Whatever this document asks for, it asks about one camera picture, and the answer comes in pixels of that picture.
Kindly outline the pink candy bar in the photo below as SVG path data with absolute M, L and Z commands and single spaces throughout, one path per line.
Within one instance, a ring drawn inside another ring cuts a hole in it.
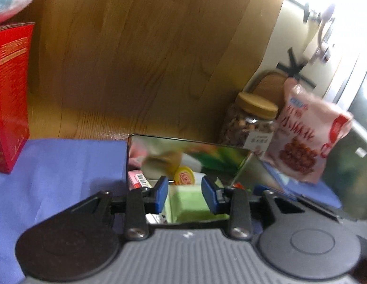
M 140 170 L 128 171 L 128 186 L 130 190 L 136 188 L 151 188 L 151 184 Z

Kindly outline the light green bar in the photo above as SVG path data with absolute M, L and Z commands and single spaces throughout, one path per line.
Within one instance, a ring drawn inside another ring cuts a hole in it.
M 199 185 L 170 185 L 164 205 L 169 224 L 227 220 L 227 214 L 214 215 L 202 196 Z

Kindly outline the blue patterned tablecloth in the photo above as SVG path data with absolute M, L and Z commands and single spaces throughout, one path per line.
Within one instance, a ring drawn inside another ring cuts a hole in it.
M 128 140 L 29 140 L 11 173 L 0 173 L 0 283 L 24 276 L 15 243 L 29 227 L 99 192 L 128 190 L 127 159 L 198 147 L 199 142 L 132 135 Z

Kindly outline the pink fried twist bag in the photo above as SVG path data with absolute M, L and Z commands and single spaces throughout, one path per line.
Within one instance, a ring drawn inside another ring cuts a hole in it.
M 284 83 L 284 99 L 264 161 L 299 182 L 316 184 L 328 154 L 351 130 L 353 115 L 293 78 Z

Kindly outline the clear nut jar yellow lid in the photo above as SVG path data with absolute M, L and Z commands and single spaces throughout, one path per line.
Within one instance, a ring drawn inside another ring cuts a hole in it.
M 262 158 L 275 132 L 278 106 L 247 92 L 238 93 L 225 115 L 219 143 L 253 151 Z

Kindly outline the black metal tin box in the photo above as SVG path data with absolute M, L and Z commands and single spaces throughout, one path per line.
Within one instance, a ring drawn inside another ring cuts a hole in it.
M 161 176 L 167 176 L 169 185 L 177 168 L 192 169 L 195 184 L 208 176 L 220 187 L 232 186 L 249 193 L 259 185 L 279 190 L 281 187 L 265 164 L 251 151 L 239 147 L 209 144 L 195 140 L 154 137 L 133 134 L 127 140 L 128 170 L 140 170 L 151 186 Z M 151 216 L 153 223 L 167 223 L 164 209 L 160 216 Z

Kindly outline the wooden cutting board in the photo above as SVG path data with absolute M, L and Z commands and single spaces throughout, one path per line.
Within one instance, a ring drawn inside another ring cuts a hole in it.
M 280 71 L 261 72 L 252 79 L 247 91 L 271 101 L 281 110 L 285 104 L 284 83 L 288 77 Z

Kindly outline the white power strip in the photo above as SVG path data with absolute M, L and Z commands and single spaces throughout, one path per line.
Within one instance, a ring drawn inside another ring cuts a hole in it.
M 331 29 L 334 22 L 333 5 L 329 6 L 324 12 L 316 13 L 311 11 L 306 4 L 303 12 L 303 23 L 309 26 L 307 40 L 303 48 L 303 57 L 307 63 L 313 64 L 316 60 L 327 63 L 329 60 L 329 45 Z

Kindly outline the red gift bag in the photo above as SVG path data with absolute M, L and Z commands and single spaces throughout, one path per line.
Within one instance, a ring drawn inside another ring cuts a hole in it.
M 0 173 L 11 173 L 30 137 L 28 64 L 33 23 L 0 26 Z

